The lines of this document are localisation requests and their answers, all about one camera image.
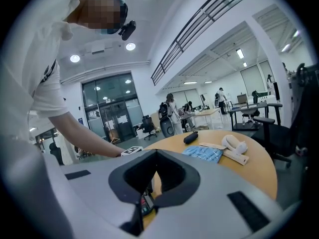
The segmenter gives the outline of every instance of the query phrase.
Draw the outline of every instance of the backpack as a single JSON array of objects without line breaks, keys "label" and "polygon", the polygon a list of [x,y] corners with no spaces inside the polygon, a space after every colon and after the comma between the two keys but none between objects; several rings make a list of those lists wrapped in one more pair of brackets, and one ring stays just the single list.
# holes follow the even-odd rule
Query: backpack
[{"label": "backpack", "polygon": [[173,110],[169,103],[164,102],[159,106],[159,119],[163,119],[165,117],[170,117],[173,114]]}]

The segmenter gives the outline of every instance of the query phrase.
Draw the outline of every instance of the railing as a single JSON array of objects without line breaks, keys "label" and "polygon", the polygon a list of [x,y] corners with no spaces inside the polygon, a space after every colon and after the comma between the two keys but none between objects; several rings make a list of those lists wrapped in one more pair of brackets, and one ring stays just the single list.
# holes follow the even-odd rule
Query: railing
[{"label": "railing", "polygon": [[154,86],[160,81],[180,55],[216,20],[242,0],[207,0],[179,32],[151,79]]}]

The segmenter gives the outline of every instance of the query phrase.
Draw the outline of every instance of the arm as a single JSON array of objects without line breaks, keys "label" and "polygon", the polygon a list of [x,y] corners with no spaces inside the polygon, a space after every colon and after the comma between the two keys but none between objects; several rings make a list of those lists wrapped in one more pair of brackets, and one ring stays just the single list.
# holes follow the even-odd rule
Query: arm
[{"label": "arm", "polygon": [[82,150],[108,157],[117,157],[124,151],[124,149],[103,140],[80,124],[71,113],[50,117],[49,119],[70,143]]}]

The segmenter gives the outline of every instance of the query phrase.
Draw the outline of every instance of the fluorescent light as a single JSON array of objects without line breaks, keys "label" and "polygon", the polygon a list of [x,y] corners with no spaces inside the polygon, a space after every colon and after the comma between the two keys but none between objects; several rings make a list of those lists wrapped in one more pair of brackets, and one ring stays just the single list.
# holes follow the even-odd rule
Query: fluorescent light
[{"label": "fluorescent light", "polygon": [[282,49],[282,51],[281,51],[281,52],[286,51],[289,47],[290,47],[290,44],[287,44],[287,45],[286,45],[286,46]]},{"label": "fluorescent light", "polygon": [[184,82],[184,84],[196,84],[197,82]]},{"label": "fluorescent light", "polygon": [[70,57],[70,60],[71,60],[71,62],[73,62],[73,63],[77,63],[77,62],[80,61],[80,57],[79,57],[78,55],[72,55],[72,56]]},{"label": "fluorescent light", "polygon": [[237,52],[238,56],[240,57],[240,59],[244,58],[244,54],[241,51],[241,49],[236,50],[236,52]]},{"label": "fluorescent light", "polygon": [[130,42],[129,44],[126,45],[126,49],[130,50],[130,51],[134,50],[135,47],[136,47],[136,45],[134,43],[132,43],[132,42]]},{"label": "fluorescent light", "polygon": [[299,31],[297,30],[297,31],[294,33],[293,37],[297,37],[298,35],[299,35]]}]

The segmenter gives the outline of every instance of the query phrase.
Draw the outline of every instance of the wooden tabletop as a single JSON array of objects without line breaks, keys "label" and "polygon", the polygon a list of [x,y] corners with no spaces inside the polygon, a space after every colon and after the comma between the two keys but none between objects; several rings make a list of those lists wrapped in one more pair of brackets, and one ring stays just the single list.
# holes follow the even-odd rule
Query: wooden tabletop
[{"label": "wooden tabletop", "polygon": [[[245,155],[249,156],[249,160],[246,165],[242,166],[232,159],[222,156],[219,160],[219,164],[230,168],[238,175],[243,177],[245,180],[265,192],[272,199],[276,199],[277,175],[275,167],[269,154],[258,142],[251,139],[250,137],[236,132],[221,130],[202,130],[198,132],[197,140],[192,142],[190,145],[185,145],[183,139],[191,133],[192,132],[188,132],[165,138],[148,146],[146,149],[164,149],[182,153],[188,146],[199,145],[202,142],[215,143],[220,145],[221,140],[225,135],[232,134],[239,141],[246,142],[248,150],[246,151]],[[161,194],[160,186],[160,177],[156,173],[154,197]]]},{"label": "wooden tabletop", "polygon": [[206,116],[206,115],[211,115],[214,114],[215,112],[219,111],[220,108],[214,108],[214,109],[208,109],[208,110],[203,110],[199,113],[196,113],[195,116]]}]

